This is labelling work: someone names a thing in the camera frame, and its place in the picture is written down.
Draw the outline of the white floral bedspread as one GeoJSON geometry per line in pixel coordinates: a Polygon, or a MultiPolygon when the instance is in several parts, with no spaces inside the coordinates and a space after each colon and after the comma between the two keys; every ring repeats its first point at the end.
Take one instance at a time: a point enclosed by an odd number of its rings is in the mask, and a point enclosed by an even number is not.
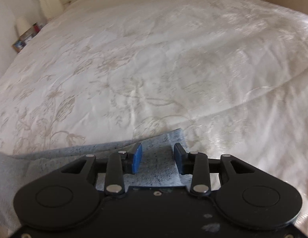
{"type": "Polygon", "coordinates": [[[296,187],[308,235],[308,15],[261,0],[81,0],[0,80],[0,224],[20,186],[161,135],[296,187]]]}

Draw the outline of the left cream table lamp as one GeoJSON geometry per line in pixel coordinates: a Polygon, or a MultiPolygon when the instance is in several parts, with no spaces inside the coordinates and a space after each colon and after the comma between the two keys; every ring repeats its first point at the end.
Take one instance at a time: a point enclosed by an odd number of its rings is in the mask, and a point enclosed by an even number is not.
{"type": "Polygon", "coordinates": [[[16,20],[16,30],[19,36],[22,36],[25,32],[27,32],[32,25],[27,21],[25,17],[19,17],[16,20]]]}

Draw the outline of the wooden picture frame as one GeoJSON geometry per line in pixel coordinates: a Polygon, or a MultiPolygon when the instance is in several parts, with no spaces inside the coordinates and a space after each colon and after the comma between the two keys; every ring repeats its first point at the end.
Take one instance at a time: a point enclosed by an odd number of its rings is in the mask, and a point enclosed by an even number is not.
{"type": "Polygon", "coordinates": [[[20,53],[20,51],[26,46],[25,42],[18,39],[12,44],[12,48],[16,53],[20,53]]]}

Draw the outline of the red bottle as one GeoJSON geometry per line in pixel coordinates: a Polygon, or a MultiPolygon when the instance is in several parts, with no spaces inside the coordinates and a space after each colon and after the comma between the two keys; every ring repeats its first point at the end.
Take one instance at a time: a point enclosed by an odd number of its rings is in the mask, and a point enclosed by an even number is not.
{"type": "Polygon", "coordinates": [[[36,33],[39,33],[44,26],[44,24],[38,22],[33,24],[33,28],[36,33]]]}

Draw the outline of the grey knit pants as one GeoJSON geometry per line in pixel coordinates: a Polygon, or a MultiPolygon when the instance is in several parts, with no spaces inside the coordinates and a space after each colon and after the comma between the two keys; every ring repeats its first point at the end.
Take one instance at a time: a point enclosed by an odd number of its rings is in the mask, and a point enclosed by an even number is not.
{"type": "Polygon", "coordinates": [[[187,148],[182,129],[143,140],[128,140],[97,145],[84,145],[53,149],[32,154],[7,155],[0,152],[0,226],[10,233],[20,227],[13,209],[13,198],[25,184],[67,165],[82,156],[93,154],[97,159],[108,158],[111,153],[129,151],[141,143],[141,165],[135,175],[125,175],[129,186],[182,186],[172,153],[176,143],[187,148]]]}

